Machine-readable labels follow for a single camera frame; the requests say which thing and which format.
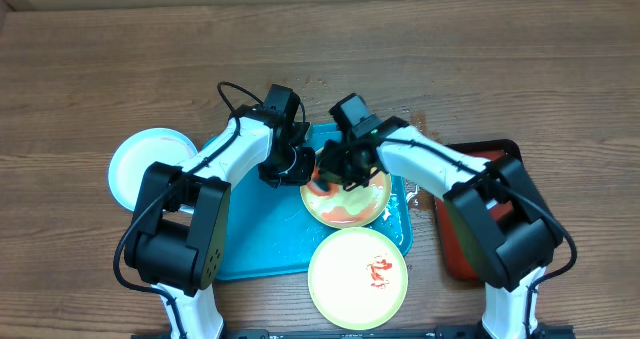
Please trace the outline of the pink and black sponge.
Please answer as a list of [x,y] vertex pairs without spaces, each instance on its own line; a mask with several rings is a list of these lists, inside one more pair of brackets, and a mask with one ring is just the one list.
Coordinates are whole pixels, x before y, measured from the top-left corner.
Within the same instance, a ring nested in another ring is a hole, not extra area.
[[314,168],[311,180],[306,184],[308,189],[316,196],[332,196],[338,192],[339,186],[324,179],[318,167]]

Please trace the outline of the green rimmed plate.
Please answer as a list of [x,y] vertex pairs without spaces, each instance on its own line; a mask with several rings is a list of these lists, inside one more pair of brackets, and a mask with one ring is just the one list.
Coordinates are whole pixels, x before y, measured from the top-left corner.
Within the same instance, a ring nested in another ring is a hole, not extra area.
[[332,196],[316,196],[306,184],[300,188],[303,204],[309,213],[321,223],[337,229],[373,222],[389,203],[391,192],[391,176],[385,173],[378,173],[368,185],[352,191],[339,186],[338,192]]
[[368,330],[398,312],[408,289],[408,269],[383,234],[365,227],[341,229],[315,250],[308,288],[328,321],[348,330]]

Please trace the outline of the light blue round plate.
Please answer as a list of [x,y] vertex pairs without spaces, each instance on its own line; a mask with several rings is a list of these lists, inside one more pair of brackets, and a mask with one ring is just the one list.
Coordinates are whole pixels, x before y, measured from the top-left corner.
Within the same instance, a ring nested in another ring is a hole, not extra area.
[[108,185],[125,209],[135,209],[146,169],[155,162],[176,165],[197,154],[194,143],[170,128],[150,128],[125,140],[114,153],[108,169]]

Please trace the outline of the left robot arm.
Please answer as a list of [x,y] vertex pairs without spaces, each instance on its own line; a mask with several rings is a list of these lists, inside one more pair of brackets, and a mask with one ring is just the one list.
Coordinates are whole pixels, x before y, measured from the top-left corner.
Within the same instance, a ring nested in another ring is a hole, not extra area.
[[315,154],[300,97],[272,85],[255,105],[230,110],[223,133],[180,164],[144,172],[133,217],[118,242],[113,272],[125,288],[161,297],[169,338],[219,337],[212,283],[219,269],[233,188],[252,169],[273,188],[303,186]]

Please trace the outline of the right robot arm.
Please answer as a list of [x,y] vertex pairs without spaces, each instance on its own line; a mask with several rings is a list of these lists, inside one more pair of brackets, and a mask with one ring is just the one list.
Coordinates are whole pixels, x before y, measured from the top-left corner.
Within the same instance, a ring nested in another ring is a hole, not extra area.
[[321,187],[365,185],[375,170],[404,177],[446,207],[463,254],[486,288],[481,325],[491,338],[543,338],[535,317],[546,268],[568,241],[521,160],[458,152],[398,117],[380,119],[351,94],[329,111],[342,136],[317,165]]

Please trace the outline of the red black lacquer tray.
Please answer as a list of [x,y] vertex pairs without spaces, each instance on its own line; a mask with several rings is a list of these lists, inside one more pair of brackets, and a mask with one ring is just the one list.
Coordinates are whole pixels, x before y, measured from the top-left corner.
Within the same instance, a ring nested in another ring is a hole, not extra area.
[[[518,145],[510,139],[495,139],[481,142],[447,144],[447,147],[458,152],[490,160],[510,155],[522,160]],[[443,262],[447,273],[456,280],[479,283],[478,274],[463,253],[462,246],[456,236],[452,219],[445,203],[434,199],[435,221],[438,228]]]

